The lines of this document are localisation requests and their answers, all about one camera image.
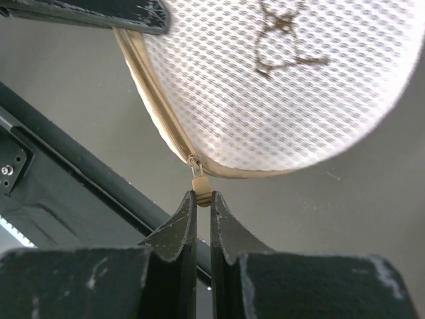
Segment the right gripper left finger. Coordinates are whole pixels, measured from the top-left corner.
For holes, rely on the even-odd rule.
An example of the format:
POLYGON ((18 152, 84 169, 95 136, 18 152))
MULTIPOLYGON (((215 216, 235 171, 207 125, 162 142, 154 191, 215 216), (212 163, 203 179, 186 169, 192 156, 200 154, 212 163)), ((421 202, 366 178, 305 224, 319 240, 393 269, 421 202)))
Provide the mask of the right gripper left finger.
POLYGON ((15 249, 1 256, 2 318, 194 318, 197 204, 140 244, 15 249))

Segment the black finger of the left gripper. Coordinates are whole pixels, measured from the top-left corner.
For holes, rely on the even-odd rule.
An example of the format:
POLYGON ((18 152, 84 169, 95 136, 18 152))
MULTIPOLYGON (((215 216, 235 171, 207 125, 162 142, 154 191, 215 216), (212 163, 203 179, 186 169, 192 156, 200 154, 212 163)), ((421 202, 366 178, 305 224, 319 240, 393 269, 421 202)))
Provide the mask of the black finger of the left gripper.
POLYGON ((153 35, 167 33, 171 22, 162 1, 137 0, 4 0, 1 16, 153 35))

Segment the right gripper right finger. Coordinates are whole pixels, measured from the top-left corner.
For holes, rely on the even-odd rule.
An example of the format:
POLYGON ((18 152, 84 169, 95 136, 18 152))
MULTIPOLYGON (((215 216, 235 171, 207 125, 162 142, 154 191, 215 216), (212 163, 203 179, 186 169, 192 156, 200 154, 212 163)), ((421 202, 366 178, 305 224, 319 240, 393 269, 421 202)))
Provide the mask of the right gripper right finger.
POLYGON ((400 273, 376 255, 271 249, 211 200, 215 318, 417 318, 400 273))

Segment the beige zipper pull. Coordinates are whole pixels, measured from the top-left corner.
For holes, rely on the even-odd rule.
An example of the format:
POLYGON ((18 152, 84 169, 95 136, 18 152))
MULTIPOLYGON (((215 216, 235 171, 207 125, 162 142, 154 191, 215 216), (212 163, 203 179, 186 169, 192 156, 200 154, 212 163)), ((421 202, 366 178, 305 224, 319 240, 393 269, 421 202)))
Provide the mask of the beige zipper pull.
POLYGON ((192 172, 192 188, 196 195, 197 205, 200 207, 208 207, 211 205, 213 192, 209 177, 204 173, 201 164, 198 169, 192 168, 192 172))

